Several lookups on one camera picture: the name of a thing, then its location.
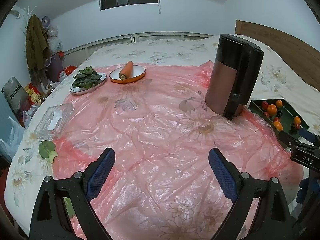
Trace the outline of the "dark plum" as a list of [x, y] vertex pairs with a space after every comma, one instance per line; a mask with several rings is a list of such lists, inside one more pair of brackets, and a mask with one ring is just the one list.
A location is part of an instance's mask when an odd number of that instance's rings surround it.
[[283, 115], [283, 111], [282, 110], [278, 110], [277, 111], [277, 114], [276, 114], [276, 117], [281, 117]]
[[297, 133], [297, 130], [295, 129], [295, 126], [291, 126], [291, 128], [289, 129], [289, 134], [293, 135], [296, 133]]

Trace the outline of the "small orange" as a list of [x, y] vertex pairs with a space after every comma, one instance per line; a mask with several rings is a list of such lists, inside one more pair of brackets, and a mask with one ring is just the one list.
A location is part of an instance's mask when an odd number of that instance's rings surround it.
[[283, 130], [283, 126], [281, 124], [281, 122], [279, 121], [274, 121], [273, 122], [274, 127], [278, 130], [278, 131], [282, 131]]
[[276, 101], [276, 107], [281, 108], [283, 106], [283, 102], [281, 100]]

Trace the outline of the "large orange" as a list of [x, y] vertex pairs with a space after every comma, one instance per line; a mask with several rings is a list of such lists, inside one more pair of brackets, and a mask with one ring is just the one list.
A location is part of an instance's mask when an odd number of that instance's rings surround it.
[[275, 116], [277, 114], [277, 107], [274, 104], [270, 104], [268, 105], [266, 111], [269, 114], [269, 116]]

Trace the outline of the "green tray box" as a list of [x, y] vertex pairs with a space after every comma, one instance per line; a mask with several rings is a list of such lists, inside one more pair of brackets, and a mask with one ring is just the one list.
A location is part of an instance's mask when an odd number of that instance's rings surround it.
[[[276, 101], [277, 100], [281, 100], [283, 102], [283, 106], [281, 108], [277, 108], [278, 110], [282, 110], [283, 111], [283, 115], [280, 117], [280, 121], [281, 124], [283, 126], [283, 131], [289, 134], [289, 129], [291, 128], [291, 126], [294, 126], [293, 120], [295, 118], [295, 116], [300, 117], [301, 119], [301, 124], [300, 124], [300, 128], [305, 128], [307, 129], [309, 132], [310, 127], [309, 125], [305, 122], [305, 120], [302, 118], [301, 115], [298, 114], [298, 112], [284, 99], [284, 98], [280, 98], [280, 99], [261, 99], [261, 100], [252, 100], [249, 104], [249, 110], [260, 116], [264, 121], [266, 121], [276, 132], [278, 131], [274, 125], [273, 125], [273, 119], [276, 117], [275, 116], [270, 116], [269, 118], [267, 116], [264, 115], [264, 112], [266, 112], [266, 110], [263, 110], [261, 108], [261, 103], [263, 101], [268, 102], [268, 104], [274, 104], [276, 105]], [[299, 135], [299, 132], [297, 131], [296, 134], [292, 135], [295, 139], [300, 139], [301, 136]]]

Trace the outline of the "green vegetable piece upper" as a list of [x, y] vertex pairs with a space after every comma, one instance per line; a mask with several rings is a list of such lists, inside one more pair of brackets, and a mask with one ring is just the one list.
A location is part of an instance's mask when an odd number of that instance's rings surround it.
[[43, 159], [48, 159], [52, 164], [54, 159], [58, 156], [58, 153], [55, 151], [56, 146], [52, 141], [44, 140], [39, 144], [39, 154]]

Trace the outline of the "wooden headboard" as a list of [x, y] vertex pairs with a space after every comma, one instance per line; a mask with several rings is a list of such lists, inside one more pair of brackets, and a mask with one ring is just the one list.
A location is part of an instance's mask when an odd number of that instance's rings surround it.
[[319, 51], [283, 31], [257, 23], [236, 20], [235, 33], [263, 42], [274, 50], [308, 85], [319, 89]]

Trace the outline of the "copper black electric kettle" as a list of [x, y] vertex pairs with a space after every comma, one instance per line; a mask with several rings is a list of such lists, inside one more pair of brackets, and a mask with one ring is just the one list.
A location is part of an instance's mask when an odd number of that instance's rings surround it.
[[204, 97], [208, 108], [229, 120], [238, 116], [251, 97], [263, 57], [264, 52], [253, 42], [221, 34]]

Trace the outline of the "clear glass dish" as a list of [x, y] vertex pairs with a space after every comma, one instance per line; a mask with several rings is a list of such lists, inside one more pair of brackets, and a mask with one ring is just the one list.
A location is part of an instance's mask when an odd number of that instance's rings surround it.
[[73, 112], [74, 106], [72, 103], [49, 107], [34, 130], [37, 139], [59, 139], [71, 120]]

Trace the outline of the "blue suitcase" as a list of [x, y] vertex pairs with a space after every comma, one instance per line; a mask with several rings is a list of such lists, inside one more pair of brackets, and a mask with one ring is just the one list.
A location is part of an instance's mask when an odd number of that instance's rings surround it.
[[12, 124], [9, 120], [9, 117], [12, 117], [12, 110], [6, 101], [6, 98], [4, 97], [3, 93], [0, 94], [0, 138], [7, 142]]

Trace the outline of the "pink plastic sheet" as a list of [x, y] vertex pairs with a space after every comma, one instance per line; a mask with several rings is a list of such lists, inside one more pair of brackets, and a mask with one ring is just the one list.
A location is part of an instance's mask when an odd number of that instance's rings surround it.
[[116, 162], [91, 204], [114, 239], [210, 239], [231, 207], [210, 168], [217, 147], [240, 171], [295, 188], [303, 169], [272, 130], [244, 111], [228, 120], [204, 101], [213, 63], [146, 67], [135, 83], [106, 82], [69, 95], [74, 115], [56, 140], [56, 179], [84, 170], [104, 149]]

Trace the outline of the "red yellow snack box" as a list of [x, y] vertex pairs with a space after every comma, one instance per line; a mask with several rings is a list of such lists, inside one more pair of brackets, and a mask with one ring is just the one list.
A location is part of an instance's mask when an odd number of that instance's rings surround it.
[[28, 94], [28, 101], [31, 105], [40, 105], [41, 104], [41, 93], [37, 90], [36, 87], [29, 83], [24, 87], [25, 92]]

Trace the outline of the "grey bag with lettering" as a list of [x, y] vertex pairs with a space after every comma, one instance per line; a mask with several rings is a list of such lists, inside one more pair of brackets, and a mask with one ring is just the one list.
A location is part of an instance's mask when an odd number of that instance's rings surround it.
[[3, 86], [2, 92], [12, 111], [17, 114], [28, 103], [28, 93], [15, 77], [11, 77]]

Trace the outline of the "white plate with rim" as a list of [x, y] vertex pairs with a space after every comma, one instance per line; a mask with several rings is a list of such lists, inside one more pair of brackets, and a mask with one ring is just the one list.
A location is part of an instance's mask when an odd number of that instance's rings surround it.
[[99, 79], [92, 79], [91, 81], [86, 83], [75, 84], [75, 80], [71, 85], [69, 92], [74, 95], [84, 95], [86, 93], [92, 92], [96, 88], [99, 88], [106, 82], [107, 75], [105, 73], [97, 73], [97, 75], [100, 75]]

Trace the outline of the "green leafy vegetables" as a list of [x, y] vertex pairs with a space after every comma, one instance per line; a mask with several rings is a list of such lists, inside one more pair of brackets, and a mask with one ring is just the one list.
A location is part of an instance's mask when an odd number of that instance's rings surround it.
[[86, 67], [85, 69], [79, 70], [79, 72], [73, 76], [75, 84], [77, 83], [86, 83], [91, 81], [92, 79], [99, 79], [100, 75], [97, 75], [96, 70], [94, 70], [91, 66]]

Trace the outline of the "floral bed quilt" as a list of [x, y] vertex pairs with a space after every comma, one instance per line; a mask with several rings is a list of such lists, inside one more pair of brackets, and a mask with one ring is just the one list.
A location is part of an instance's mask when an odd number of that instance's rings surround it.
[[[246, 37], [257, 44], [265, 53], [263, 65], [251, 98], [263, 97], [274, 99], [284, 97], [313, 132], [319, 132], [319, 88], [311, 85], [306, 75], [312, 73], [319, 77], [319, 71], [310, 63], [300, 73], [292, 63], [280, 56], [266, 42]], [[150, 63], [156, 66], [187, 66], [198, 68], [200, 64], [213, 61], [217, 51], [218, 36], [201, 40], [154, 40], [137, 43], [123, 43], [104, 46], [96, 50], [89, 58], [80, 61], [80, 68], [86, 66], [105, 67], [120, 66], [124, 60], [133, 59], [140, 64]], [[52, 174], [52, 168], [40, 161], [35, 144], [37, 140], [32, 133], [49, 107], [61, 105], [66, 98], [71, 79], [65, 79], [53, 91], [35, 113], [26, 128], [23, 140], [12, 160], [4, 191], [5, 206], [17, 225], [28, 235], [31, 223], [31, 208], [35, 204], [35, 194], [40, 188], [41, 179]]]

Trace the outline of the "purple bin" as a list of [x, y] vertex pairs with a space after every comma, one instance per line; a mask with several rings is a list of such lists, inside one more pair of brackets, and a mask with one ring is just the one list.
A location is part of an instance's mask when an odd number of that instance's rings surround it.
[[62, 60], [58, 53], [51, 56], [50, 65], [47, 68], [47, 74], [50, 81], [57, 82], [60, 78], [60, 73], [63, 71]]

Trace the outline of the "olive jacket on rack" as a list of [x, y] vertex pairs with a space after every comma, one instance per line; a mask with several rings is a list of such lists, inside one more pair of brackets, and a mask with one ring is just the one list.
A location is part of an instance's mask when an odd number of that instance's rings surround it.
[[50, 49], [47, 34], [41, 20], [33, 14], [28, 21], [25, 52], [30, 79], [35, 82], [40, 71], [45, 68], [45, 60], [50, 59]]

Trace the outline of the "orange white oval dish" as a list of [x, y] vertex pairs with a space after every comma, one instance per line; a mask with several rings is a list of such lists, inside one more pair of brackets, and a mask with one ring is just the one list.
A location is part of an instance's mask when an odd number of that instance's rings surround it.
[[133, 65], [130, 70], [125, 67], [125, 71], [123, 71], [123, 68], [120, 67], [110, 72], [109, 78], [112, 82], [118, 84], [133, 83], [146, 75], [146, 68], [143, 66]]

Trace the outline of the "carrot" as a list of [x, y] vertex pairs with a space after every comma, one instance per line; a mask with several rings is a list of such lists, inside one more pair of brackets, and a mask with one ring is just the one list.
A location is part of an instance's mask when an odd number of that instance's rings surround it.
[[119, 78], [121, 80], [126, 80], [132, 77], [133, 74], [133, 62], [128, 61], [127, 64], [119, 72]]

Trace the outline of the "small white fan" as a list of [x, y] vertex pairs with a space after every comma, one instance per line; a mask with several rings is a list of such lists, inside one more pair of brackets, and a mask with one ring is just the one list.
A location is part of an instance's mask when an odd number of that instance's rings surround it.
[[50, 27], [50, 22], [51, 22], [51, 20], [50, 20], [49, 16], [43, 16], [41, 18], [42, 27], [44, 29], [48, 29]]

